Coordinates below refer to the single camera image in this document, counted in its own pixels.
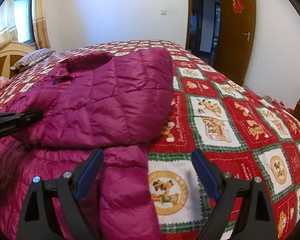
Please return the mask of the magenta quilted down jacket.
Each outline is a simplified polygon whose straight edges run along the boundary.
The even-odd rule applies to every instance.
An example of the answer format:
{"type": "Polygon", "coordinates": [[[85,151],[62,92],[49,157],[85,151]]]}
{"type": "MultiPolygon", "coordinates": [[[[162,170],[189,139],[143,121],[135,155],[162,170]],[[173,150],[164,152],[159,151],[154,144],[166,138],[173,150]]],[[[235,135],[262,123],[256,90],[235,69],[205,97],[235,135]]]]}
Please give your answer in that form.
{"type": "Polygon", "coordinates": [[[96,148],[104,163],[83,215],[101,239],[161,239],[148,184],[148,146],[160,136],[173,99],[169,52],[123,56],[98,51],[53,67],[3,112],[42,111],[43,119],[0,139],[0,230],[16,239],[35,176],[61,177],[96,148]]]}

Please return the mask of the beige wooden headboard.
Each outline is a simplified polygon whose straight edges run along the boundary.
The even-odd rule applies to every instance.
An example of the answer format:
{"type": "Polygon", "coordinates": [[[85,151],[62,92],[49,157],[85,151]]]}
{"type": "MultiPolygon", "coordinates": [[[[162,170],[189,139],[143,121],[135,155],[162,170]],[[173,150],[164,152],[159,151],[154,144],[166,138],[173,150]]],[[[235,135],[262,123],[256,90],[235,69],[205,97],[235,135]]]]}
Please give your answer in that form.
{"type": "Polygon", "coordinates": [[[34,48],[20,42],[11,42],[2,48],[0,51],[0,76],[11,79],[18,71],[11,70],[10,67],[33,51],[34,48]]]}

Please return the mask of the striped grey pillow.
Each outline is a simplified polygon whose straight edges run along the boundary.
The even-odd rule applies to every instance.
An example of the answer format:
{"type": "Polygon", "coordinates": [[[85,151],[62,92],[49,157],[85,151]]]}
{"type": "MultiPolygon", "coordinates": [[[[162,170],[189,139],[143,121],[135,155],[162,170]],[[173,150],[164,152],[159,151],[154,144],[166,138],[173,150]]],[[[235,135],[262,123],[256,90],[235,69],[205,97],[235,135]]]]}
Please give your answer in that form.
{"type": "Polygon", "coordinates": [[[25,56],[23,56],[19,61],[17,61],[10,70],[15,70],[18,72],[24,72],[25,70],[33,67],[35,64],[43,61],[47,57],[50,57],[55,51],[51,48],[43,48],[35,50],[25,56]]]}

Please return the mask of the red green patchwork bedspread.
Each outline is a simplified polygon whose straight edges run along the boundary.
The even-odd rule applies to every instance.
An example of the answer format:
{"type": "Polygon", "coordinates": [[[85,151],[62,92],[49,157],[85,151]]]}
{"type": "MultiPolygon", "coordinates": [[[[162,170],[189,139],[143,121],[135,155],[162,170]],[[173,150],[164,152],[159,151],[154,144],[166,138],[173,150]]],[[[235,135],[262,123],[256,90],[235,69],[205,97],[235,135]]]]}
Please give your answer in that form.
{"type": "Polygon", "coordinates": [[[148,146],[148,184],[161,239],[194,239],[215,206],[191,165],[195,148],[238,179],[261,177],[277,239],[287,239],[300,220],[300,122],[175,43],[112,42],[52,55],[0,91],[0,113],[69,57],[98,51],[123,56],[151,48],[167,50],[173,67],[171,109],[160,136],[148,146]]]}

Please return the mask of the sheer white lace curtain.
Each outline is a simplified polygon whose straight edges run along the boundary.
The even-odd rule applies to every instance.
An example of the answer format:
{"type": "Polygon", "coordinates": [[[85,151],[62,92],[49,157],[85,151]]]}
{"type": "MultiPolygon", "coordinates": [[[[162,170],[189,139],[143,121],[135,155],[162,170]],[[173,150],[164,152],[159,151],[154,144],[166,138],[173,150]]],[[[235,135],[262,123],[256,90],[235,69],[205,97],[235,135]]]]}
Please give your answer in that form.
{"type": "Polygon", "coordinates": [[[0,51],[13,41],[18,40],[14,20],[14,0],[4,0],[0,6],[0,51]]]}

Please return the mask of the beige patterned curtain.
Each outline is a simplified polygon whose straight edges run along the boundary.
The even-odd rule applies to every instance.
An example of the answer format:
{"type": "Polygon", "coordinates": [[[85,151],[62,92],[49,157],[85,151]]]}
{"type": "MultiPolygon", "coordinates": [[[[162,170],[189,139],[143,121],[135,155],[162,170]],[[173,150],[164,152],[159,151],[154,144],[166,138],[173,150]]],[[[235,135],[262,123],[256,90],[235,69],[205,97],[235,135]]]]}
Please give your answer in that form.
{"type": "Polygon", "coordinates": [[[37,49],[51,48],[47,33],[45,0],[32,0],[32,25],[37,49]]]}

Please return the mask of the brown wooden door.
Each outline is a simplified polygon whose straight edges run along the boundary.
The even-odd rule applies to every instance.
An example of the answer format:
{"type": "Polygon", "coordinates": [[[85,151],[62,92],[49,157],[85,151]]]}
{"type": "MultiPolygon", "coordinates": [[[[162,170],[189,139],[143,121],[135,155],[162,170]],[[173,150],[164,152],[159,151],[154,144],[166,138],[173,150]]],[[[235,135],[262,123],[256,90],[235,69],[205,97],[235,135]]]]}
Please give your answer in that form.
{"type": "Polygon", "coordinates": [[[242,0],[245,9],[235,14],[232,0],[221,0],[221,18],[213,67],[238,85],[244,83],[254,42],[256,0],[242,0]],[[243,33],[250,32],[247,42],[243,33]]]}

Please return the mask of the red double happiness sticker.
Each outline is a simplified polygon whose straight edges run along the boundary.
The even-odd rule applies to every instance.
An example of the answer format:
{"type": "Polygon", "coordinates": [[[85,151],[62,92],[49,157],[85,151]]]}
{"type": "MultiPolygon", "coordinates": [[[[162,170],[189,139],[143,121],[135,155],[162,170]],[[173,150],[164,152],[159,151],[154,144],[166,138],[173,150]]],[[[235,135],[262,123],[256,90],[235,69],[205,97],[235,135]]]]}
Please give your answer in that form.
{"type": "Polygon", "coordinates": [[[232,9],[235,14],[242,14],[245,6],[242,0],[232,0],[232,9]]]}

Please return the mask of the window with dark frame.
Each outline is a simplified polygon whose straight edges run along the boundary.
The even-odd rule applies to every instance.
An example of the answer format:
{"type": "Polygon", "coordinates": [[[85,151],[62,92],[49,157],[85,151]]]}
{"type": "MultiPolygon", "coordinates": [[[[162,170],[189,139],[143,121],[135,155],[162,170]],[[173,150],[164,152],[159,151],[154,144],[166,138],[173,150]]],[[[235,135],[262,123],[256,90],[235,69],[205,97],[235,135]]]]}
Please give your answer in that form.
{"type": "Polygon", "coordinates": [[[14,20],[18,42],[28,45],[34,44],[32,0],[14,0],[14,20]]]}

